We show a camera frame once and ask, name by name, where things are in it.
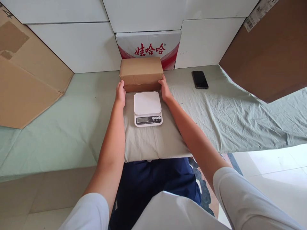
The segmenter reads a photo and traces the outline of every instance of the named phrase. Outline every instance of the floor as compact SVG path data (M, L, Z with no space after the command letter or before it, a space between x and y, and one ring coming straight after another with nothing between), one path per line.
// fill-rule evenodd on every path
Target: floor
M233 155L247 180L307 228L307 144ZM0 183L0 229L58 229L93 173L90 167ZM229 226L221 207L218 220Z

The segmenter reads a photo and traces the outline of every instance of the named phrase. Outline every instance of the brown cardboard box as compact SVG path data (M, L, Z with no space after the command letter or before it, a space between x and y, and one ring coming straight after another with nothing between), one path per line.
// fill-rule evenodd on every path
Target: brown cardboard box
M160 90L158 80L163 77L159 57L122 59L119 77L129 92Z
M73 72L0 3L0 125L24 128L64 95Z
M279 0L249 33L241 27L219 64L235 83L267 103L304 88L306 22L306 0Z

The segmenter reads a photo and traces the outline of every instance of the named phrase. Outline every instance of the bed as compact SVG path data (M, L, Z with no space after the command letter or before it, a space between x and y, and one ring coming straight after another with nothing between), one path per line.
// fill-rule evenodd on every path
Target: bed
M209 89L194 87L193 70L204 71ZM0 126L0 180L96 165L118 74L75 74L66 94L27 127ZM220 153L307 143L306 88L266 104L218 65L165 71L165 76L174 98ZM190 156L163 102L161 126L134 125L133 96L127 93L124 108L125 162Z

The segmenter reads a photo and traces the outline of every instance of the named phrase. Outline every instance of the fingers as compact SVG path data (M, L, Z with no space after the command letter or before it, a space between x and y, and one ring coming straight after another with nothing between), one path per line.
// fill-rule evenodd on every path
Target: fingers
M118 84L117 84L117 87L116 87L116 89L123 89L124 88L124 81L123 80L121 80Z
M158 83L161 84L161 85L164 85L166 83L166 79L165 79L165 76L163 74L162 76L162 79L161 80L158 80Z

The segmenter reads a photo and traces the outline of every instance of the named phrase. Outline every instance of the smartphone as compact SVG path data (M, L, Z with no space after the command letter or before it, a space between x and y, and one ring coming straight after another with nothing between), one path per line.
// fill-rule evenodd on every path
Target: smartphone
M195 88L209 88L203 71L192 71Z

